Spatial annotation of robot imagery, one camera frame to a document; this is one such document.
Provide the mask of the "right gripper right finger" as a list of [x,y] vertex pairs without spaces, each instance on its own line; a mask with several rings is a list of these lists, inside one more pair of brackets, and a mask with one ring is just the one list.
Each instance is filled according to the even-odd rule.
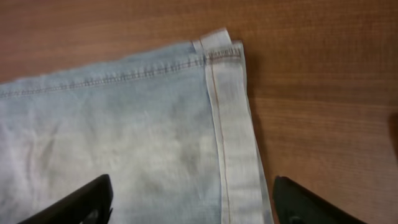
[[275,178],[272,195],[280,224],[364,224],[288,177]]

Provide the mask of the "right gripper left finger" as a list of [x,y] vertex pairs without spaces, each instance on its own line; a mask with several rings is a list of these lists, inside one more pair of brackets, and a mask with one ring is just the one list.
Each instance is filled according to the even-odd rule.
[[108,224],[113,188],[103,174],[20,224]]

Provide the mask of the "light blue denim shorts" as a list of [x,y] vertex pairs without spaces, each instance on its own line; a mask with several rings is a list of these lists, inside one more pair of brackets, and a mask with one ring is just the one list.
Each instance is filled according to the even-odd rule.
[[112,223],[272,223],[243,44],[193,42],[1,85],[1,222],[101,174]]

